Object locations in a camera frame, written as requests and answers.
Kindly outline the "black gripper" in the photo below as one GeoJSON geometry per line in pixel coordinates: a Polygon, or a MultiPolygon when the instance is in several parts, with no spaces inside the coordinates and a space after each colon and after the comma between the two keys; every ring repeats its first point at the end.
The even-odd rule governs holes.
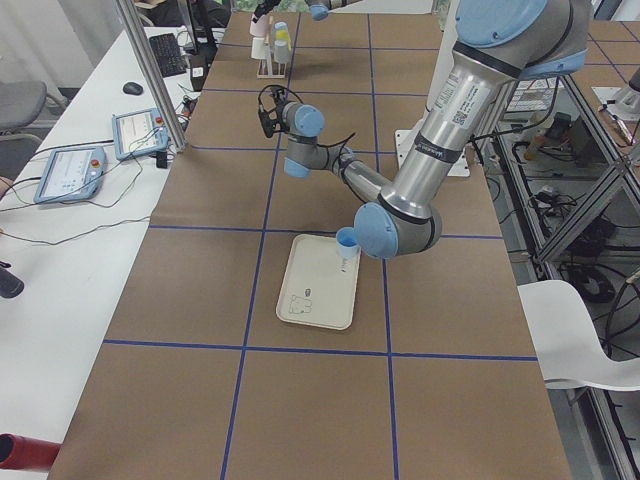
{"type": "Polygon", "coordinates": [[[293,101],[282,101],[277,102],[271,110],[262,107],[262,130],[266,138],[272,138],[277,133],[290,132],[287,112],[294,105],[293,101]]]}
{"type": "Polygon", "coordinates": [[[261,18],[262,16],[270,13],[277,6],[278,0],[259,0],[253,12],[253,16],[255,18],[261,18]]]}

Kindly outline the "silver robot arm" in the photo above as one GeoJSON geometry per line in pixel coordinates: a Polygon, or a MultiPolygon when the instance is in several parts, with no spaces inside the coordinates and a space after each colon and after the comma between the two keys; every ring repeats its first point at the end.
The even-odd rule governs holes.
{"type": "MultiPolygon", "coordinates": [[[[312,19],[320,21],[326,19],[330,11],[344,8],[351,4],[355,4],[358,1],[359,0],[305,0],[304,3],[309,7],[312,19]]],[[[280,3],[280,0],[259,1],[252,14],[252,21],[256,23],[263,16],[270,13],[280,3]]]]}
{"type": "Polygon", "coordinates": [[[393,179],[358,160],[344,143],[319,144],[322,113],[284,86],[267,86],[274,107],[258,109],[261,126],[266,137],[287,135],[288,175],[330,171],[362,201],[354,230],[367,255],[419,253],[440,238],[442,221],[431,202],[499,90],[579,70],[592,17],[588,1],[460,2],[452,69],[393,179]]]}

